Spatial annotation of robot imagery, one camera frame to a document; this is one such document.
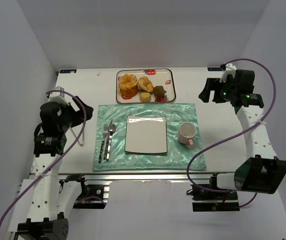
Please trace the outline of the metal bread tongs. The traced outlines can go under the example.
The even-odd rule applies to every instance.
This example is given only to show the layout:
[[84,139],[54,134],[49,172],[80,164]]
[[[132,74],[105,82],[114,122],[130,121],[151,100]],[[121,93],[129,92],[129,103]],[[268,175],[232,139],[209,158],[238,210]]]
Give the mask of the metal bread tongs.
[[[77,127],[81,125],[81,129],[78,134],[76,134],[73,130],[74,127]],[[70,145],[70,149],[73,148],[76,144],[79,146],[84,146],[85,143],[85,136],[84,136],[84,129],[86,125],[86,117],[84,116],[76,116],[71,119],[69,123],[69,129],[71,130],[73,136],[74,136],[74,141]]]

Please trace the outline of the golden croissant bread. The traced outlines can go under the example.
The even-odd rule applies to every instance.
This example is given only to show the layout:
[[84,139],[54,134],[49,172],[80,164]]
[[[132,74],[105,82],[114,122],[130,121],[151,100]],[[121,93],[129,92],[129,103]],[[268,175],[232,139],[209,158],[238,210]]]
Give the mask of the golden croissant bread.
[[152,82],[145,76],[140,77],[138,79],[138,85],[143,91],[146,91],[149,93],[151,93],[153,91],[153,88],[154,88]]

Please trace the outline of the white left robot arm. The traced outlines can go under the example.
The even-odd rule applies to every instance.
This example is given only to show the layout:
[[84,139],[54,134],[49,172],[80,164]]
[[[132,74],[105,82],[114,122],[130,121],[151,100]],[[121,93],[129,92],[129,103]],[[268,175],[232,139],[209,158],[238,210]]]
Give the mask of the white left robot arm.
[[34,132],[35,184],[26,221],[17,226],[18,235],[27,240],[65,240],[68,215],[84,184],[79,177],[69,177],[62,186],[58,174],[66,155],[66,132],[92,118],[93,108],[78,97],[75,110],[63,97],[51,97],[40,107],[41,123]]

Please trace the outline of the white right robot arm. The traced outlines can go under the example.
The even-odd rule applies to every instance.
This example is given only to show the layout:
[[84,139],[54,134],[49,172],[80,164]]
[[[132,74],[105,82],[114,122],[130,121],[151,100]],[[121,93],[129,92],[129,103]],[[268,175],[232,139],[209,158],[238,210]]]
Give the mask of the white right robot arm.
[[255,73],[236,70],[221,79],[208,78],[199,99],[207,103],[210,92],[213,102],[230,102],[245,131],[246,161],[234,173],[219,173],[216,185],[219,190],[274,194],[286,175],[286,161],[274,151],[266,126],[263,124],[264,103],[254,93]]

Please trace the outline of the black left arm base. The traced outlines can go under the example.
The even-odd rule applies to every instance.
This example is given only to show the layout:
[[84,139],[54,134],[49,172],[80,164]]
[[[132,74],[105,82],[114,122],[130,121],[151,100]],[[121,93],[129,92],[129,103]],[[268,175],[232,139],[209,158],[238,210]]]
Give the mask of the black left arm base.
[[60,179],[59,192],[62,192],[63,188],[67,186],[69,182],[77,182],[81,187],[81,193],[77,197],[76,201],[81,201],[73,206],[74,209],[104,209],[106,203],[104,202],[104,188],[105,185],[90,183],[86,180],[85,175],[71,174],[65,179]]

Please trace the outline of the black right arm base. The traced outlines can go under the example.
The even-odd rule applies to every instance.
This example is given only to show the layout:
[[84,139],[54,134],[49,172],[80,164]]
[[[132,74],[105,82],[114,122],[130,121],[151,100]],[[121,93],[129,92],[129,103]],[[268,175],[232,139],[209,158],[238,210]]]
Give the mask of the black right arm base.
[[237,212],[240,211],[238,195],[204,191],[191,185],[186,195],[192,197],[193,212]]

